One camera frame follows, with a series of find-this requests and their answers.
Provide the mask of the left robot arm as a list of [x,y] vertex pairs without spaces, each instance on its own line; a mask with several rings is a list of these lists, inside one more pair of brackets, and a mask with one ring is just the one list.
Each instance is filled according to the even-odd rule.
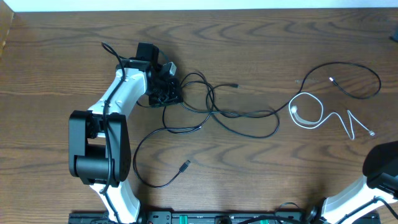
[[154,44],[140,42],[130,58],[105,42],[101,45],[118,61],[115,78],[94,105],[69,117],[69,171],[100,196],[109,221],[139,223],[141,203],[127,179],[131,168],[127,119],[141,96],[148,96],[149,106],[163,107],[181,103],[182,91],[175,64],[161,65]]

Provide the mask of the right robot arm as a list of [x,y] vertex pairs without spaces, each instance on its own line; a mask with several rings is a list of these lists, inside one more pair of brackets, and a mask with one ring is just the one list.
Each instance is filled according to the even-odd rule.
[[397,202],[397,142],[374,146],[366,156],[362,176],[335,196],[326,198],[320,220],[354,223],[369,212]]

